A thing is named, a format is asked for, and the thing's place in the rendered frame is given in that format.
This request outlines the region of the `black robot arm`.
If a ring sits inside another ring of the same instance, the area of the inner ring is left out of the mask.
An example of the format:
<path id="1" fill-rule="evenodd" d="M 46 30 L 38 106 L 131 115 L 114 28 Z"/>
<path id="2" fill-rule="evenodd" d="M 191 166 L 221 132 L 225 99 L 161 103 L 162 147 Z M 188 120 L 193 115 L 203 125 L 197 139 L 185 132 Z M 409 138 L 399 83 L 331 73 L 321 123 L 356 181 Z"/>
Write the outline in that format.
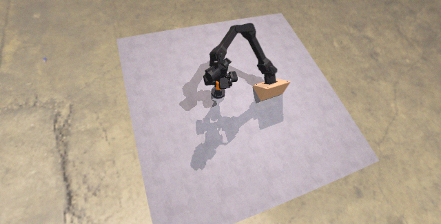
<path id="1" fill-rule="evenodd" d="M 229 29 L 223 40 L 209 54 L 209 66 L 211 67 L 205 70 L 206 79 L 210 82 L 217 79 L 219 89 L 227 89 L 232 86 L 232 81 L 228 80 L 228 76 L 220 77 L 220 75 L 227 73 L 231 61 L 228 58 L 225 58 L 225 55 L 227 54 L 227 48 L 238 33 L 241 33 L 242 36 L 249 41 L 258 59 L 258 69 L 265 75 L 264 84 L 271 85 L 277 83 L 276 73 L 278 72 L 278 68 L 276 68 L 271 60 L 265 56 L 265 53 L 256 38 L 256 29 L 253 23 L 234 25 Z"/>

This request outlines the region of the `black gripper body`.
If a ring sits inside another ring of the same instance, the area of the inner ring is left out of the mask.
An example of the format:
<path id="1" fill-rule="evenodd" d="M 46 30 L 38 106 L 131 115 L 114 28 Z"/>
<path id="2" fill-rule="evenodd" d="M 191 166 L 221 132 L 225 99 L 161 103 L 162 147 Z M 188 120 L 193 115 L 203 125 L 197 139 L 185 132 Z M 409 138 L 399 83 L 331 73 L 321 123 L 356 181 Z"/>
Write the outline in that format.
<path id="1" fill-rule="evenodd" d="M 237 74 L 235 71 L 220 75 L 220 77 L 226 77 L 226 76 L 228 76 L 228 80 L 231 79 L 232 82 L 237 82 L 237 80 L 238 80 L 238 77 L 237 77 Z M 216 83 L 216 81 L 217 81 L 217 79 L 215 79 L 212 82 L 208 81 L 205 77 L 205 74 L 203 75 L 203 79 L 204 79 L 205 85 L 211 85 L 213 83 Z"/>

